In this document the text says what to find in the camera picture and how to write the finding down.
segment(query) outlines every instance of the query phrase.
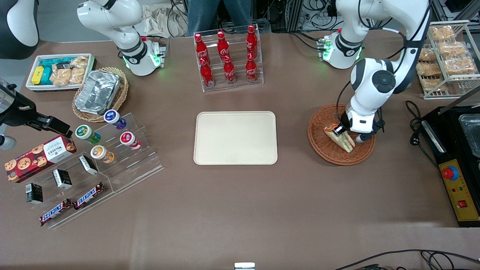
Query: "jeans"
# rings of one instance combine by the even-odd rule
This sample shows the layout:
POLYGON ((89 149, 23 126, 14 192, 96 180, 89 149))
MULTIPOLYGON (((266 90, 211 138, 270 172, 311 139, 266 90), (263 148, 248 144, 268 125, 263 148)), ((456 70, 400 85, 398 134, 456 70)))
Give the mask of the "jeans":
MULTIPOLYGON (((188 5, 188 36, 210 30, 220 0, 190 0, 188 5)), ((236 26, 252 23, 252 0, 224 0, 236 26)))

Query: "wicker basket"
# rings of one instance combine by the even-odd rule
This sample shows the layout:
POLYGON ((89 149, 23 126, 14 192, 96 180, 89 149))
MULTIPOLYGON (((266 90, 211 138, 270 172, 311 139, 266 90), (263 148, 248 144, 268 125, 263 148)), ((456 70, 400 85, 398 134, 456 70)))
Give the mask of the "wicker basket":
MULTIPOLYGON (((117 74, 118 76, 120 76, 120 78, 121 78, 120 88, 118 89, 117 94, 115 95, 115 98, 113 99, 113 102, 112 102, 113 106, 111 106, 111 109, 118 110, 120 108, 120 106, 123 104, 123 102, 125 101, 125 99, 127 98, 127 93, 128 93, 127 77, 125 76, 123 71, 121 71, 118 68, 106 67, 106 68, 100 68, 98 70, 111 72, 111 73, 114 73, 114 74, 117 74)), ((77 108, 75 108, 75 99, 80 94, 83 87, 84 87, 84 85, 82 85, 78 89, 77 93, 75 93, 75 96, 73 97, 73 103, 72 103, 73 112, 80 119, 87 120, 89 122, 93 122, 93 123, 104 122, 103 115, 96 115, 96 114, 93 114, 93 113, 83 112, 83 111, 79 111, 79 110, 77 110, 77 108)))
MULTIPOLYGON (((339 104, 338 113, 341 115, 345 111, 345 104, 339 104)), ((331 104, 321 107, 310 119, 308 124, 308 140, 315 152, 317 152, 326 161, 336 165, 355 165, 366 160, 373 152, 375 146, 375 136, 364 143, 355 143, 353 151, 347 153, 338 146, 324 132, 324 127, 339 123, 336 117, 336 105, 331 104)), ((355 140, 358 133, 349 131, 348 134, 355 140)))

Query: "red bottle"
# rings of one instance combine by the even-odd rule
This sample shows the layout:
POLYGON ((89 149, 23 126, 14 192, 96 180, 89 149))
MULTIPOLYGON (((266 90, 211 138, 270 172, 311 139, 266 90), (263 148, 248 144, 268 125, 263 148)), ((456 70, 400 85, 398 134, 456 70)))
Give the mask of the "red bottle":
POLYGON ((204 82, 205 87, 214 87, 215 80, 213 80, 212 70, 207 64, 207 60, 204 57, 200 58, 200 74, 202 75, 202 80, 204 82))
POLYGON ((253 58, 257 58, 257 35, 255 34, 255 26, 248 26, 247 34, 247 53, 253 54, 253 58))
POLYGON ((205 45, 200 34, 195 34, 195 43, 195 51, 197 52, 198 59, 203 57, 210 65, 210 57, 208 56, 207 45, 205 45))
POLYGON ((257 81, 257 64, 253 59, 252 53, 247 55, 248 61, 245 65, 246 73, 247 73, 247 83, 252 85, 257 81))
POLYGON ((218 45, 217 45, 218 54, 220 56, 220 60, 223 63, 225 62, 225 57, 230 56, 230 51, 228 50, 228 43, 225 40, 225 32, 220 30, 217 33, 217 35, 218 35, 218 45))
POLYGON ((237 78, 235 77, 235 67, 232 64, 229 55, 225 56, 225 65, 223 65, 223 73, 225 74, 225 80, 227 81, 227 85, 232 86, 237 82, 237 78))

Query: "clear acrylic display stand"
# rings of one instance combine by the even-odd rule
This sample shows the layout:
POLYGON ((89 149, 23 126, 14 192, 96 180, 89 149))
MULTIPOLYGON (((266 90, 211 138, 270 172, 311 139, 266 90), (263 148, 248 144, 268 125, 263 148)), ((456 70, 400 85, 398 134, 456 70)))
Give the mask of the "clear acrylic display stand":
MULTIPOLYGON (((255 34, 257 35, 258 45, 257 45, 257 59, 255 63, 257 64, 257 81, 254 84, 247 83, 247 75, 245 65, 247 64, 247 27, 238 26, 238 27, 228 27, 223 28, 225 32, 225 40, 228 42, 228 49, 230 51, 230 57, 232 59, 232 64, 235 66, 235 76, 237 82, 229 86, 225 81, 225 76, 223 73, 223 65, 220 61, 220 56, 218 55, 217 50, 217 30, 202 31, 196 32, 195 34, 202 35, 202 40, 208 49, 208 56, 210 57, 210 68, 212 69, 213 78, 215 79, 214 87, 205 87, 202 82, 202 75, 200 75, 200 84, 202 85, 202 90, 204 92, 225 90, 231 88, 237 88, 242 86, 253 86, 264 83, 264 69, 262 61, 262 46, 260 44, 260 34, 258 32, 258 25, 255 25, 255 34)), ((195 40, 193 40, 193 49, 195 50, 195 40)), ((198 72, 200 73, 200 62, 197 57, 198 72)))
POLYGON ((19 184, 14 184, 14 190, 22 191, 22 194, 18 196, 22 197, 21 200, 23 201, 25 200, 26 184, 35 183, 42 186, 43 203, 31 205, 32 210, 35 212, 32 222, 40 225, 39 217, 57 206, 65 198, 75 202, 99 182, 102 182, 105 190, 97 194, 85 206, 79 210, 75 210, 73 207, 65 209, 44 225, 49 229, 58 228, 106 199, 115 196, 163 169, 156 152, 149 146, 146 140, 144 134, 145 126, 131 113, 123 116, 123 118, 127 121, 127 126, 123 130, 118 130, 111 124, 96 130, 101 136, 98 144, 103 145, 108 151, 115 154, 115 160, 112 163, 106 164, 91 158, 90 150, 93 145, 75 138, 76 153, 62 160, 61 163, 57 163, 19 184), (125 131, 135 134, 135 137, 142 143, 140 149, 131 150, 130 147, 120 143, 120 135, 125 131), (78 159, 81 155, 85 155, 95 161, 99 173, 95 175, 87 173, 78 159), (52 174, 52 171, 55 169, 68 171, 73 185, 71 188, 66 190, 57 187, 52 174))

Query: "aluminum foil container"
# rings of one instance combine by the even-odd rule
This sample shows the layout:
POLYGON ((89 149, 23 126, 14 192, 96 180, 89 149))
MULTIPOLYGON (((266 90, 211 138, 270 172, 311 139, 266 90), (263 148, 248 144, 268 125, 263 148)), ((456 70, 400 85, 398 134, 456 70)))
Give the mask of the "aluminum foil container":
POLYGON ((111 106, 120 88, 120 77, 110 72, 90 72, 80 94, 75 99, 79 111, 103 115, 111 106))

